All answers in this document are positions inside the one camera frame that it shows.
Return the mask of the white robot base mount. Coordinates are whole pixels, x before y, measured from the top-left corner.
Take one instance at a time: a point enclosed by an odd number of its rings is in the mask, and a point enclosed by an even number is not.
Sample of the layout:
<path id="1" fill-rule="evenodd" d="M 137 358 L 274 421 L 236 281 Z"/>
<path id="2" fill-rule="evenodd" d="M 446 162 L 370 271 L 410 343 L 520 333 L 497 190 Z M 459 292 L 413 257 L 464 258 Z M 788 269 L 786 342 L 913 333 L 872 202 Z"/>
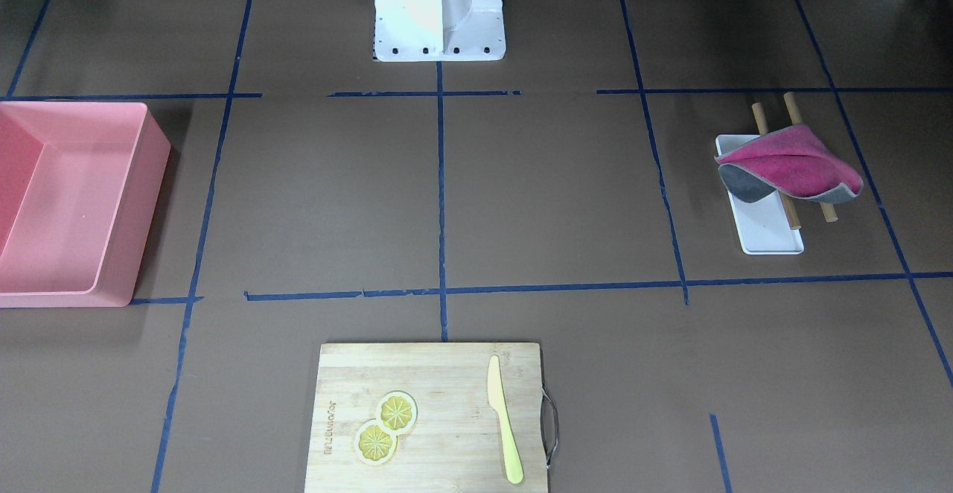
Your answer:
<path id="1" fill-rule="evenodd" d="M 506 49 L 503 0 L 374 0 L 378 62 L 496 62 Z"/>

